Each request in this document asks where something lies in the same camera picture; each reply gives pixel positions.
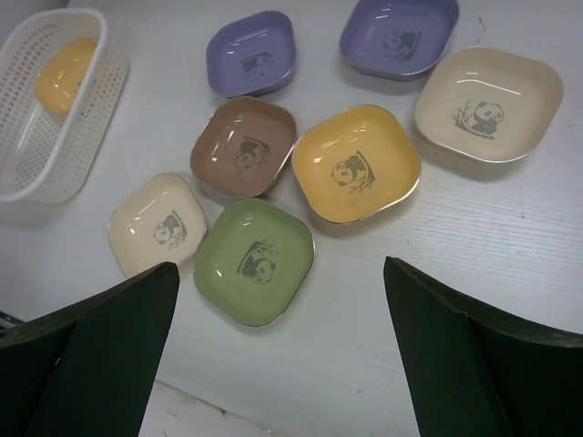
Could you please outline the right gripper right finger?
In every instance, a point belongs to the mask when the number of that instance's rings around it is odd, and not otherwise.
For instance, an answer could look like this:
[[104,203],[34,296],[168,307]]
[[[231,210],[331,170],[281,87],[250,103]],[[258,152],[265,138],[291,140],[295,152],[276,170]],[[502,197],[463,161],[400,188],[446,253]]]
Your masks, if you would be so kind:
[[384,286],[423,436],[579,436],[582,336],[389,257]]

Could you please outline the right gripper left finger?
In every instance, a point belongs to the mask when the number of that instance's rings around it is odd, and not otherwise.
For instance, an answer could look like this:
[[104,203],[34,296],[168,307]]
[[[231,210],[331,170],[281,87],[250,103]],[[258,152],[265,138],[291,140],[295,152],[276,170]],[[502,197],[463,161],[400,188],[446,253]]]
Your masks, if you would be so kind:
[[1,330],[4,436],[136,436],[179,292],[163,262]]

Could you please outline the cream panda plate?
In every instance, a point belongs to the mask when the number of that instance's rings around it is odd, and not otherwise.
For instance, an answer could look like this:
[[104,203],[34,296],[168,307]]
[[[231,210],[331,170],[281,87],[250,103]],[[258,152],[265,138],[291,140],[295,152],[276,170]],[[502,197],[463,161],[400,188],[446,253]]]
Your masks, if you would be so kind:
[[107,239],[126,278],[169,261],[181,265],[204,240],[207,220],[187,182],[174,173],[151,178],[110,217]]
[[430,143],[475,161],[505,164],[533,151],[564,96],[548,64],[485,46],[441,60],[414,108]]

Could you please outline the green panda plate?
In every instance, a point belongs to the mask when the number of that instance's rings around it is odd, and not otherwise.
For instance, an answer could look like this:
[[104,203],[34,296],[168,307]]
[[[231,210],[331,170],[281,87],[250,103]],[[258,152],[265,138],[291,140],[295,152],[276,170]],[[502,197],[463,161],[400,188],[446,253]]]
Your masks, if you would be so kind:
[[198,292],[239,324],[277,320],[308,275],[315,245],[308,227],[258,199],[239,200],[214,223],[194,257]]

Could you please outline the yellow panda plate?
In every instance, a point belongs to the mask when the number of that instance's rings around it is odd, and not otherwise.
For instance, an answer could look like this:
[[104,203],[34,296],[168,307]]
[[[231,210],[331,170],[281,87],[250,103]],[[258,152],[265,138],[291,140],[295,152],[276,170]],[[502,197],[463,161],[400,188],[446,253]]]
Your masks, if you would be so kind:
[[291,166],[315,214],[340,225],[409,197],[422,170],[397,118],[374,105],[351,107],[306,131],[295,143]]
[[74,40],[45,65],[34,91],[46,110],[59,116],[70,111],[96,47],[97,44],[88,38]]

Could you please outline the brown panda plate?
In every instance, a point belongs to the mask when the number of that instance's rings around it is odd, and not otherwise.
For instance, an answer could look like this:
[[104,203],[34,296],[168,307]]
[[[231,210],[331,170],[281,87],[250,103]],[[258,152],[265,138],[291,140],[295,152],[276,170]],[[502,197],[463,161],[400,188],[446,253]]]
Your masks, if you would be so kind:
[[215,111],[190,154],[199,181],[233,198],[254,198],[275,184],[296,141],[285,108],[236,97]]

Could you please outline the purple panda plate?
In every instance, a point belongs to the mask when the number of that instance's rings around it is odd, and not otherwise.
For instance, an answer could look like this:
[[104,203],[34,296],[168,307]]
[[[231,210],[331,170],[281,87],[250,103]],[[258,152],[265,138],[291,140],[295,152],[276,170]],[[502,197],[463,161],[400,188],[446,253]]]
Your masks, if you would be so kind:
[[414,80],[444,55],[459,16],[455,0],[359,1],[342,31],[340,53],[362,74]]
[[259,97],[292,81],[296,58],[291,19],[279,11],[263,11],[225,25],[210,39],[208,82],[224,98]]

